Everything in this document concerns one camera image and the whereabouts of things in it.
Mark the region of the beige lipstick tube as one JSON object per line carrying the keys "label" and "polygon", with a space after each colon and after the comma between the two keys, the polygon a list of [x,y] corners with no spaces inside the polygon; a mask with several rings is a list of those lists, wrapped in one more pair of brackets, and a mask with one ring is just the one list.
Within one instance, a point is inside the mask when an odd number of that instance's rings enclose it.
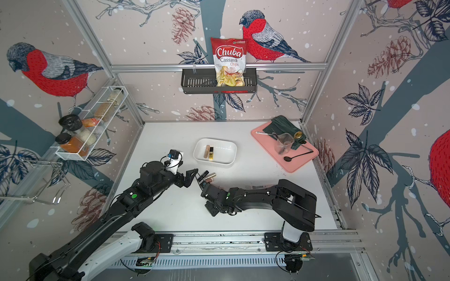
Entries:
{"label": "beige lipstick tube", "polygon": [[209,152],[210,152],[210,146],[207,145],[206,149],[205,149],[205,153],[204,153],[204,158],[208,159],[209,158]]}

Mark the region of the white plastic storage box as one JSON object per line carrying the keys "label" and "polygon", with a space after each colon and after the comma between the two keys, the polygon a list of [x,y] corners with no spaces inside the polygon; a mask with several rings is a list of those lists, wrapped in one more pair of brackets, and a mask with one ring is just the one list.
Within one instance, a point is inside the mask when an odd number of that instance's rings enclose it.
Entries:
{"label": "white plastic storage box", "polygon": [[[214,147],[213,161],[204,158],[206,146]],[[200,163],[213,166],[231,167],[237,156],[237,145],[234,142],[221,139],[202,138],[200,139],[193,151],[193,157]]]}

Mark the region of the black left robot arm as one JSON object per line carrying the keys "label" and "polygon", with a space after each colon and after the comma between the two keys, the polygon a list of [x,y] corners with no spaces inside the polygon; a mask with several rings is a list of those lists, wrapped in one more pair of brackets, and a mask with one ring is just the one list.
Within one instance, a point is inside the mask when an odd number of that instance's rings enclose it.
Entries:
{"label": "black left robot arm", "polygon": [[154,230],[139,222],[118,241],[103,244],[121,227],[138,217],[169,187],[189,187],[197,169],[179,173],[180,160],[148,162],[141,166],[139,178],[120,193],[111,206],[92,225],[49,255],[39,254],[29,263],[30,281],[90,281],[112,263],[141,247],[161,251]]}

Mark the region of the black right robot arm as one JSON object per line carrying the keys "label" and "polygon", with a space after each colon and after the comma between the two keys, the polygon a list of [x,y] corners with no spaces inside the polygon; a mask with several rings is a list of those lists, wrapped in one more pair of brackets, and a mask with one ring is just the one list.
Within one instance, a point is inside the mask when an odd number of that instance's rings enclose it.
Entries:
{"label": "black right robot arm", "polygon": [[251,209],[273,210],[289,225],[307,233],[315,231],[315,221],[320,217],[316,214],[316,195],[286,179],[255,190],[233,187],[226,191],[206,181],[199,186],[213,217],[219,213],[234,216]]}

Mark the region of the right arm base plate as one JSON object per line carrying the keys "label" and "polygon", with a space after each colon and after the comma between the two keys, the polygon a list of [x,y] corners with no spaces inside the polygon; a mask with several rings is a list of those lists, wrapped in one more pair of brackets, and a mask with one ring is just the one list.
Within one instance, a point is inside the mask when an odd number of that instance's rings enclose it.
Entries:
{"label": "right arm base plate", "polygon": [[267,252],[313,250],[309,233],[302,233],[298,242],[291,242],[282,237],[280,231],[264,233],[263,239]]}

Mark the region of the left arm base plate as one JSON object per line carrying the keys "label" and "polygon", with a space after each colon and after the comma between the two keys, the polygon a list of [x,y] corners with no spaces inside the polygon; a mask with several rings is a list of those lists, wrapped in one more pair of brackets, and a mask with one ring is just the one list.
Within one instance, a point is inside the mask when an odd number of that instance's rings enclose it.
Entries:
{"label": "left arm base plate", "polygon": [[136,253],[141,254],[157,254],[170,253],[173,244],[173,234],[154,234],[142,240],[141,246]]}

